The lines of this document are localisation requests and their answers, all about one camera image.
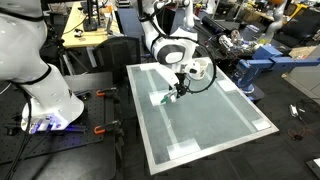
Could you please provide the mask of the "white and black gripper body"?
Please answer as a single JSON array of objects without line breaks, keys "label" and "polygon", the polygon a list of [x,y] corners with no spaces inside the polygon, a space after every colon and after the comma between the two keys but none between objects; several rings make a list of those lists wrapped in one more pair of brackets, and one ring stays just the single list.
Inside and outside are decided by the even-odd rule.
[{"label": "white and black gripper body", "polygon": [[175,94],[175,96],[177,96],[178,88],[184,88],[187,93],[187,86],[184,84],[185,79],[185,73],[170,73],[166,79],[167,83],[169,84],[170,94]]}]

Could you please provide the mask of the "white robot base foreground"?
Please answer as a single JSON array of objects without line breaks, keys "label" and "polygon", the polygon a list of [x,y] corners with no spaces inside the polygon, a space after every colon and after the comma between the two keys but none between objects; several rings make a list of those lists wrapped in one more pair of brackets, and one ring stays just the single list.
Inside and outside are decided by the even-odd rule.
[{"label": "white robot base foreground", "polygon": [[84,110],[59,69],[40,57],[46,38],[40,0],[0,0],[0,79],[30,96],[21,119],[30,134],[63,130]]}]

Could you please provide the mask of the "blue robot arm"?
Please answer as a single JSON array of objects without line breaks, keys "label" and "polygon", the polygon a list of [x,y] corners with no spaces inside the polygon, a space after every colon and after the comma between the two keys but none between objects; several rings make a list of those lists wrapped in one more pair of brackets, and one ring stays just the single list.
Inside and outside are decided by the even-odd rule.
[{"label": "blue robot arm", "polygon": [[260,46],[252,56],[251,60],[241,59],[236,65],[236,71],[231,76],[235,85],[251,100],[259,101],[264,94],[255,92],[253,81],[263,71],[279,70],[285,71],[295,67],[317,66],[320,59],[294,59],[284,56],[274,46]]}]

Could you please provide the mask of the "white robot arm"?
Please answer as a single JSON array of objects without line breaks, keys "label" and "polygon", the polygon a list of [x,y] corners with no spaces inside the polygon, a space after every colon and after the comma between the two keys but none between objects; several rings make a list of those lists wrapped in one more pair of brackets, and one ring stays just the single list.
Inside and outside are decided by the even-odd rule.
[{"label": "white robot arm", "polygon": [[[199,79],[204,74],[201,64],[193,57],[198,43],[198,35],[193,30],[192,0],[129,0],[137,11],[145,36],[145,45],[158,62],[156,70],[166,80],[169,90],[160,103],[175,102],[184,96],[189,88],[184,84],[186,76]],[[167,5],[181,5],[185,17],[183,25],[172,34],[160,27],[157,15]]]}]

